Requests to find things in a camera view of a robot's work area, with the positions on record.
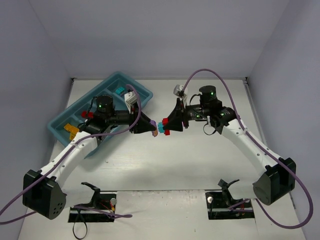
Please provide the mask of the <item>yellow black striped lego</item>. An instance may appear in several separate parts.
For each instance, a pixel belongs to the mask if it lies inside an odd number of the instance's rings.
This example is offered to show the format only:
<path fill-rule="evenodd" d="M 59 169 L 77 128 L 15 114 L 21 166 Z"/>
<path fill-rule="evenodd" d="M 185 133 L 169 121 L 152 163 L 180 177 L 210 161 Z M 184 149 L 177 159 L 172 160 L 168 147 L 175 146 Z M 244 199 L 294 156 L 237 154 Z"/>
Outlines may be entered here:
<path fill-rule="evenodd" d="M 69 139 L 72 141 L 74 138 L 75 138 L 75 134 L 73 134 L 73 133 L 70 133 L 70 135 L 69 135 Z"/>

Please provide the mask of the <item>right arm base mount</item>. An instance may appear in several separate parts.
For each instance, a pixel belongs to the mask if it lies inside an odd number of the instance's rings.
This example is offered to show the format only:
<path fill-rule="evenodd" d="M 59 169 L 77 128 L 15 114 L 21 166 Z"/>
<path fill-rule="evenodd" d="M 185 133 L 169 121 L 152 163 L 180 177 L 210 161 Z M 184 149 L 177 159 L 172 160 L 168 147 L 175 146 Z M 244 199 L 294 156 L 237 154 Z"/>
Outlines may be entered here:
<path fill-rule="evenodd" d="M 229 187 L 237 183 L 239 179 L 226 182 L 222 179 L 218 182 L 219 190 L 206 190 L 206 208 L 209 220 L 242 220 L 254 219 L 252 203 L 250 200 L 233 199 Z"/>

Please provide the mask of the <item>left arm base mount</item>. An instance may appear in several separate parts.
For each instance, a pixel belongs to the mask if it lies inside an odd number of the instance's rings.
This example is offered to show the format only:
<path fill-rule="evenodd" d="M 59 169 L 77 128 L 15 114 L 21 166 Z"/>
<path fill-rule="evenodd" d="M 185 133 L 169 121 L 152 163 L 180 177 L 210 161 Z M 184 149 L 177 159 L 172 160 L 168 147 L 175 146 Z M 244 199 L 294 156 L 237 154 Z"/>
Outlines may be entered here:
<path fill-rule="evenodd" d="M 101 191 L 100 188 L 88 182 L 81 183 L 89 187 L 93 191 L 93 196 L 89 203 L 82 203 L 80 206 L 87 209 L 71 207 L 68 215 L 69 223 L 113 223 L 115 218 L 101 213 L 100 210 L 109 214 L 114 214 L 117 204 L 117 193 L 109 191 Z"/>

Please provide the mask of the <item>small teal lego piece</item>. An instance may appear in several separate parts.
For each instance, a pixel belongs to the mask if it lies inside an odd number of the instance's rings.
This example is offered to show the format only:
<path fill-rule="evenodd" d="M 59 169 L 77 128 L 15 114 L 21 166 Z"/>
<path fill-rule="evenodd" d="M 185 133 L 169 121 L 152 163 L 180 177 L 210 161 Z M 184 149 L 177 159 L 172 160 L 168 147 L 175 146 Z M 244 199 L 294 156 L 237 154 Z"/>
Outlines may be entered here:
<path fill-rule="evenodd" d="M 157 128 L 158 128 L 158 132 L 159 133 L 161 133 L 161 134 L 163 134 L 164 132 L 165 132 L 165 130 L 163 129 L 163 123 L 162 122 L 159 122 L 158 124 L 157 124 Z"/>

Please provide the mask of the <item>teal rounded lego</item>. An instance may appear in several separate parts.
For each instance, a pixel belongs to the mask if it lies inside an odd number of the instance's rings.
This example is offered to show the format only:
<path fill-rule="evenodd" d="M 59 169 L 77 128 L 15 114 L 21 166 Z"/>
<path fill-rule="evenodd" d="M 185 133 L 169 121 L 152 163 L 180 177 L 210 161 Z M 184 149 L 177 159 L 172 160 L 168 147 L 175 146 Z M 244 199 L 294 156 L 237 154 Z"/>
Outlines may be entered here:
<path fill-rule="evenodd" d="M 120 86 L 115 90 L 115 93 L 119 96 L 123 96 L 126 93 L 126 89 Z"/>

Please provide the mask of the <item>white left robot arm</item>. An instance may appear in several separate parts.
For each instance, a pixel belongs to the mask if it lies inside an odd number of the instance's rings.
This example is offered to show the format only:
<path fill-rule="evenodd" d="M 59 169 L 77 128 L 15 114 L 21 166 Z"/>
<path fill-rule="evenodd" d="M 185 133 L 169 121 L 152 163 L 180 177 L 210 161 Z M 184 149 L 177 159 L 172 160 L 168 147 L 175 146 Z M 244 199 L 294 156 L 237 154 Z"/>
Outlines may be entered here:
<path fill-rule="evenodd" d="M 157 125 L 141 111 L 141 101 L 133 92 L 124 96 L 126 110 L 116 110 L 111 95 L 95 96 L 91 104 L 95 112 L 86 112 L 85 122 L 74 139 L 50 163 L 38 171 L 29 170 L 23 178 L 22 203 L 49 220 L 55 219 L 63 209 L 84 205 L 95 208 L 101 200 L 101 190 L 88 183 L 88 193 L 72 193 L 64 189 L 70 174 L 107 136 L 116 135 L 112 128 L 127 126 L 133 134 L 157 133 Z"/>

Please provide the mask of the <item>purple orange flower lego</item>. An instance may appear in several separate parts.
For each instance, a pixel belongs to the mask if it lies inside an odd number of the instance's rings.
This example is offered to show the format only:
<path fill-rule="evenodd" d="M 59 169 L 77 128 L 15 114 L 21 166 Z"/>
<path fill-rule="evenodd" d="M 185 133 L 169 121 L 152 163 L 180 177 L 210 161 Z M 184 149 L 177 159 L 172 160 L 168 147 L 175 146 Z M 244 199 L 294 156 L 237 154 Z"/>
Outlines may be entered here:
<path fill-rule="evenodd" d="M 154 130 L 151 131 L 152 136 L 156 137 L 158 135 L 158 126 L 157 123 L 154 120 L 150 121 L 150 124 L 154 127 Z"/>

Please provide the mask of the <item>red boat-shaped lego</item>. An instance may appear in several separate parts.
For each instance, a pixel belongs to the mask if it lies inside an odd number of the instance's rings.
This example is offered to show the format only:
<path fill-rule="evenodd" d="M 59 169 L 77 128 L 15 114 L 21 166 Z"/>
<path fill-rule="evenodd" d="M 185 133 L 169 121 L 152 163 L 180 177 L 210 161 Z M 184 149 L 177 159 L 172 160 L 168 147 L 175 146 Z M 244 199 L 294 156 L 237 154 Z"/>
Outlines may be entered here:
<path fill-rule="evenodd" d="M 83 112 L 81 113 L 81 117 L 82 117 L 82 118 L 88 118 L 88 117 L 89 117 L 88 112 L 87 112 L 87 111 L 83 111 Z"/>

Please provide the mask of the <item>teal yellow lego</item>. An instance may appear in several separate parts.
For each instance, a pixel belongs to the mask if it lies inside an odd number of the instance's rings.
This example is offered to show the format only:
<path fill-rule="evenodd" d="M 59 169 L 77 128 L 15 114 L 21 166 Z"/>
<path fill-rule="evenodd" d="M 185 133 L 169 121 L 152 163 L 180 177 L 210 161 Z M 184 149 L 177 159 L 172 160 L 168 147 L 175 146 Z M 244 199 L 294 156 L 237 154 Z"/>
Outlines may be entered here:
<path fill-rule="evenodd" d="M 79 132 L 79 129 L 77 127 L 71 125 L 69 128 L 69 131 L 70 131 L 70 133 L 76 135 Z"/>

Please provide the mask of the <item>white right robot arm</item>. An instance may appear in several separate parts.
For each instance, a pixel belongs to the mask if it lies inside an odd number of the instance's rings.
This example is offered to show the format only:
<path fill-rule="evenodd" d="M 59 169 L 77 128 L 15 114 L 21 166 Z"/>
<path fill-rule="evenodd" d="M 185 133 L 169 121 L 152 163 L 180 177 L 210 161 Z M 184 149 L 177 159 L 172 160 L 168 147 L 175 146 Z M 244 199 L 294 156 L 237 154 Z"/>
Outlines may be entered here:
<path fill-rule="evenodd" d="M 172 131 L 182 132 L 189 127 L 190 121 L 203 122 L 213 127 L 231 141 L 254 166 L 259 176 L 252 184 L 251 190 L 229 190 L 230 184 L 220 181 L 219 186 L 227 199 L 233 204 L 238 199 L 257 198 L 269 206 L 295 188 L 295 178 L 290 174 L 296 171 L 296 163 L 291 159 L 283 159 L 268 149 L 251 133 L 236 117 L 231 107 L 226 107 L 218 100 L 216 87 L 202 86 L 199 89 L 199 104 L 188 105 L 187 94 L 183 85 L 176 85 L 176 105 L 170 115 L 158 123 L 158 129 L 166 136 Z"/>

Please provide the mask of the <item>red long lego brick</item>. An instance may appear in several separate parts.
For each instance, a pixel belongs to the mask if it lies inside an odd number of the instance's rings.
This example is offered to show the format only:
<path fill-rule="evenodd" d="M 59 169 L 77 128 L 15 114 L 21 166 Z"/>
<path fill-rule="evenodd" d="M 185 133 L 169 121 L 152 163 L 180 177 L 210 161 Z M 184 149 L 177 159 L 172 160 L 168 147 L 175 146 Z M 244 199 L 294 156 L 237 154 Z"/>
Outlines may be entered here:
<path fill-rule="evenodd" d="M 164 118 L 162 120 L 162 129 L 163 129 L 163 133 L 165 136 L 169 136 L 170 135 L 170 130 L 166 129 L 166 125 L 168 124 L 169 120 L 168 118 Z"/>

